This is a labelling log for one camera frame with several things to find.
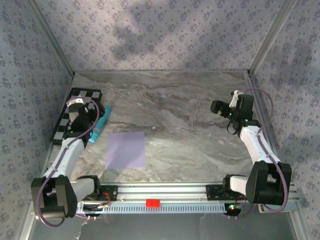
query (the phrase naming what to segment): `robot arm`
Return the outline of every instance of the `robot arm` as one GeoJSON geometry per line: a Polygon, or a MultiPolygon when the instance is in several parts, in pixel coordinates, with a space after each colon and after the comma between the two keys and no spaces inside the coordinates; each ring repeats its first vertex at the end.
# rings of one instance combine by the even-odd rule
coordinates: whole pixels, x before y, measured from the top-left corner
{"type": "MultiPolygon", "coordinates": [[[[100,102],[96,104],[99,117],[103,117],[104,107],[100,102]]],[[[90,132],[83,133],[92,128],[97,118],[97,109],[87,109],[82,97],[69,101],[67,106],[69,108],[68,124],[70,130],[63,135],[61,150],[46,173],[41,178],[35,178],[31,183],[34,213],[37,219],[39,218],[37,195],[48,178],[39,201],[39,207],[45,219],[74,217],[78,202],[100,189],[97,176],[83,176],[76,183],[70,183],[76,162],[90,138],[90,132]]]]}
{"type": "Polygon", "coordinates": [[[244,142],[251,157],[253,168],[249,177],[227,175],[223,180],[226,190],[246,196],[250,203],[282,205],[284,202],[284,184],[271,157],[279,165],[289,191],[292,169],[289,164],[281,163],[269,147],[260,130],[260,123],[253,119],[254,97],[239,91],[231,93],[230,104],[213,101],[211,111],[230,120],[232,128],[244,142]]]}

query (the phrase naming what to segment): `gray marble table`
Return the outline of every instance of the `gray marble table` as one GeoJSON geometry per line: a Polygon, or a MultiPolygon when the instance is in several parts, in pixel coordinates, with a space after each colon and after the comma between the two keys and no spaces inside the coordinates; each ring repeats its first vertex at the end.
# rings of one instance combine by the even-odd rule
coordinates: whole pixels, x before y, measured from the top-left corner
{"type": "MultiPolygon", "coordinates": [[[[226,174],[248,175],[252,162],[228,120],[210,111],[246,88],[241,72],[78,73],[73,87],[100,89],[113,109],[96,143],[89,143],[72,180],[98,175],[102,182],[208,182],[226,174]],[[145,132],[145,168],[107,169],[108,134],[145,132]]],[[[53,161],[60,147],[54,146],[53,161]]]]}

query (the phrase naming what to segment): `checkerboard calibration board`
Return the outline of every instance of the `checkerboard calibration board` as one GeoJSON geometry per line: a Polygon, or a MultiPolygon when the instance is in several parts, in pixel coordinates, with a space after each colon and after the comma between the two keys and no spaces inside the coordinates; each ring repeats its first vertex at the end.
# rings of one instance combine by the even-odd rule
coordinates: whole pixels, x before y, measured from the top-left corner
{"type": "MultiPolygon", "coordinates": [[[[66,101],[68,101],[72,97],[76,97],[76,96],[87,97],[87,98],[91,98],[95,102],[100,102],[101,98],[102,98],[102,93],[101,93],[100,90],[97,90],[97,89],[85,89],[85,88],[73,87],[71,89],[66,101]]],[[[94,104],[92,102],[87,103],[86,107],[88,109],[94,109],[95,108],[95,106],[94,106],[94,104]]],[[[61,112],[61,114],[59,116],[59,119],[58,119],[57,123],[55,124],[55,127],[53,129],[53,132],[52,132],[50,140],[55,145],[61,145],[62,141],[63,141],[63,138],[64,138],[64,134],[69,130],[70,130],[70,126],[69,126],[69,108],[67,107],[66,103],[64,103],[62,112],[61,112]]]]}

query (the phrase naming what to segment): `patterned wallpaper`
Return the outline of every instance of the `patterned wallpaper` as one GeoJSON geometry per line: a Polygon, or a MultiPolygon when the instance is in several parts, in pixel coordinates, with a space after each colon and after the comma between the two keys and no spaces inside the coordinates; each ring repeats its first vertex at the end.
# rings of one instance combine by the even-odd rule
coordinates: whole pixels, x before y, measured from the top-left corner
{"type": "MultiPolygon", "coordinates": [[[[320,3],[301,0],[256,73],[274,99],[272,121],[283,161],[293,166],[304,212],[320,239],[320,3]]],[[[268,110],[270,104],[265,99],[268,110]]]]}
{"type": "Polygon", "coordinates": [[[248,69],[282,0],[36,0],[75,71],[248,69]]]}
{"type": "Polygon", "coordinates": [[[0,0],[0,239],[14,236],[70,77],[22,0],[0,0]]]}

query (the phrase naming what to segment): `purple square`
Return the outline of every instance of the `purple square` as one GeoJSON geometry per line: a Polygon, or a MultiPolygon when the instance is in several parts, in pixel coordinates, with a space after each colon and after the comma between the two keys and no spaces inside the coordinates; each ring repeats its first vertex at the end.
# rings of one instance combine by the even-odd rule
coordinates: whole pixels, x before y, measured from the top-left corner
{"type": "Polygon", "coordinates": [[[133,169],[145,166],[145,133],[143,131],[108,135],[105,169],[133,169]]]}

